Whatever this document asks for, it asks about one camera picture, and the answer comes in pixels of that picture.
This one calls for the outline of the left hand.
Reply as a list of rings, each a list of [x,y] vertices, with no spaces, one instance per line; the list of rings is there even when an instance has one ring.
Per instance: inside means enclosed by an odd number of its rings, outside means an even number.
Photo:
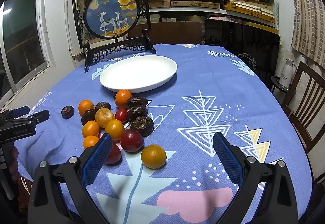
[[[13,146],[11,150],[11,162],[9,163],[9,172],[11,173],[12,180],[17,181],[20,178],[20,174],[18,172],[18,149]]]

